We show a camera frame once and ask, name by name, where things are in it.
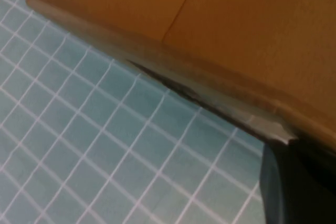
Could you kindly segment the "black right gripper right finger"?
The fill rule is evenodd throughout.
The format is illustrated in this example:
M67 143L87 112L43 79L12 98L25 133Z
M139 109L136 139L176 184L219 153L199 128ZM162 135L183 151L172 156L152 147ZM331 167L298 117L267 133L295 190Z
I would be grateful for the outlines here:
M335 185L335 152L313 141L290 140L290 149L321 184Z

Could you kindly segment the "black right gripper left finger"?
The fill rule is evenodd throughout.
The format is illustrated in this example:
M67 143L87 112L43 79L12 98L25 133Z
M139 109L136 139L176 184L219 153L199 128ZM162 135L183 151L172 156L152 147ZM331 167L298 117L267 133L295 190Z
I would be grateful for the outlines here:
M318 182L288 144L266 144L262 158L266 223L335 223L335 185Z

